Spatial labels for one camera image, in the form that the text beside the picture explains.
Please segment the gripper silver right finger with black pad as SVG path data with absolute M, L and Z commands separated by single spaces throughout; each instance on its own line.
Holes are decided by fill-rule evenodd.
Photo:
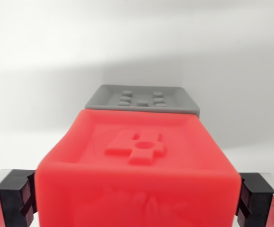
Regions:
M 274 176 L 271 173 L 240 173 L 242 184 L 237 205 L 241 227 L 274 227 Z

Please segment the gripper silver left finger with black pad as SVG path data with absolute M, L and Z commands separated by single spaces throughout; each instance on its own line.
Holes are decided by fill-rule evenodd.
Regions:
M 35 214 L 35 170 L 0 170 L 0 227 L 28 227 Z

